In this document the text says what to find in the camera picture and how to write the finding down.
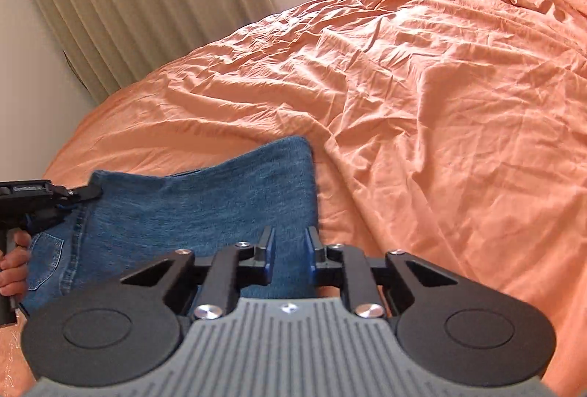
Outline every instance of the blue denim jeans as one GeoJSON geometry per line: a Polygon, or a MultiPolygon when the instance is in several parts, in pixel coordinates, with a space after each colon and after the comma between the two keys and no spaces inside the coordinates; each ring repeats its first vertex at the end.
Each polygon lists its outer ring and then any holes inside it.
{"type": "Polygon", "coordinates": [[[97,201],[33,237],[29,293],[34,313],[48,301],[138,267],[172,250],[210,256],[239,241],[256,243],[275,229],[273,281],[242,296],[313,297],[303,245],[318,211],[312,155],[302,137],[264,145],[218,166],[168,177],[97,170],[97,201]]]}

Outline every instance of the bedspread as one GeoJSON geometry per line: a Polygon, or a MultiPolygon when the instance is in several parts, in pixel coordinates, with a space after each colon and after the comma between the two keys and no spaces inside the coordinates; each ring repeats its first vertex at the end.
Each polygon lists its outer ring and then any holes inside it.
{"type": "MultiPolygon", "coordinates": [[[[575,397],[587,387],[586,15],[587,0],[316,0],[114,94],[46,177],[171,174],[303,135],[325,242],[401,247],[537,306],[558,335],[545,382],[575,397]]],[[[9,355],[11,395],[30,378],[9,355]]]]}

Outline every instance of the jeans back pocket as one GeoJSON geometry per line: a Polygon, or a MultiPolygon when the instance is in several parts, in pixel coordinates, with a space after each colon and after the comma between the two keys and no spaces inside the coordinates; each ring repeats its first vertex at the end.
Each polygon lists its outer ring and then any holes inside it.
{"type": "Polygon", "coordinates": [[[54,274],[61,258],[63,240],[48,233],[35,235],[30,245],[29,291],[36,291],[54,274]]]}

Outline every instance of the hand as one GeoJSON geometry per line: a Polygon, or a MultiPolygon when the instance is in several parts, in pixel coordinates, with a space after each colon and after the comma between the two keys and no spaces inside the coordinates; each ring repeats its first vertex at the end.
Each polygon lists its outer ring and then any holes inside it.
{"type": "Polygon", "coordinates": [[[14,233],[14,241],[18,247],[2,256],[0,253],[0,294],[16,296],[20,301],[26,294],[26,277],[29,274],[27,263],[30,260],[30,235],[18,230],[14,233]]]}

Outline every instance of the gray ribbed plate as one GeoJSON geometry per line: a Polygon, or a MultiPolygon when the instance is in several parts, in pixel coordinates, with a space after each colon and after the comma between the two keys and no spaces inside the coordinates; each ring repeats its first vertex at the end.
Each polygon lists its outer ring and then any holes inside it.
{"type": "Polygon", "coordinates": [[[227,317],[194,323],[173,357],[136,381],[78,389],[41,379],[27,395],[554,397],[538,378],[487,389],[438,378],[410,361],[385,321],[356,317],[338,298],[243,298],[227,317]]]}

